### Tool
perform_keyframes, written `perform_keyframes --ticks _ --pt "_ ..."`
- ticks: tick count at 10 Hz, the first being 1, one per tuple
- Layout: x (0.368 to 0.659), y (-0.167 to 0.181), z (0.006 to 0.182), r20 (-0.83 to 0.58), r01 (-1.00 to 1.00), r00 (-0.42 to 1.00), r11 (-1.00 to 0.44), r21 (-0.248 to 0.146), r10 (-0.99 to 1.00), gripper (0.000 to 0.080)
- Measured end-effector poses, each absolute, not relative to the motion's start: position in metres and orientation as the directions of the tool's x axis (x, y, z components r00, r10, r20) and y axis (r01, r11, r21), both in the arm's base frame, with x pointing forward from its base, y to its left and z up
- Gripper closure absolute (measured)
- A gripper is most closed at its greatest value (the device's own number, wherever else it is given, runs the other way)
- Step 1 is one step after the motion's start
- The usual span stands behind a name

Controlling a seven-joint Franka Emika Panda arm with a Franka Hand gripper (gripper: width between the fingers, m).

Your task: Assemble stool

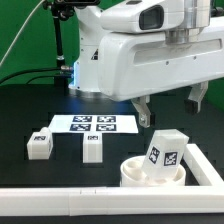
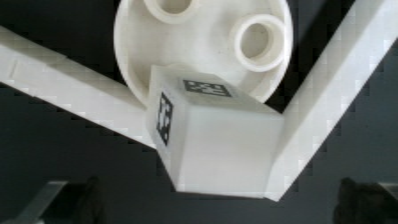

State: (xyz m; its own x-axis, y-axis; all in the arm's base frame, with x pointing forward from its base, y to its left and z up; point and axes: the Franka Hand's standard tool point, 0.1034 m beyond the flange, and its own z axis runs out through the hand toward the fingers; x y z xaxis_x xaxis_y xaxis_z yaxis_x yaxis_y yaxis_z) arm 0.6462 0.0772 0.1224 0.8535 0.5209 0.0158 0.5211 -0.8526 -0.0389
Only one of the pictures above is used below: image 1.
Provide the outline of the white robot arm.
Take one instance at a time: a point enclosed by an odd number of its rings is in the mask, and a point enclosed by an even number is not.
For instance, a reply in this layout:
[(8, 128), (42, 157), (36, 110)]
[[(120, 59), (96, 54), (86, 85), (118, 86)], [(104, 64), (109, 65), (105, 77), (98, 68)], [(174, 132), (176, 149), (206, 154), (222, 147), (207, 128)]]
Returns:
[(148, 127), (152, 94), (185, 86), (190, 114), (211, 80), (224, 77), (224, 16), (211, 0), (124, 0), (76, 10), (80, 55), (72, 90), (85, 97), (130, 100)]

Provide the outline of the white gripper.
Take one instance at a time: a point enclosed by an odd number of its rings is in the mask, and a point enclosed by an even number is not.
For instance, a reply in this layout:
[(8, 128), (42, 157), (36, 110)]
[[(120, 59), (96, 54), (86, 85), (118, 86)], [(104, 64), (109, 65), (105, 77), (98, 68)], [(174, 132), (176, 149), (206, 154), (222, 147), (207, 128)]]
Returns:
[(205, 28), (194, 43), (168, 45), (163, 33), (110, 33), (99, 46), (98, 85), (115, 101), (132, 99), (139, 124), (150, 126), (151, 95), (190, 86), (185, 111), (197, 114), (210, 80), (224, 77), (224, 27)]

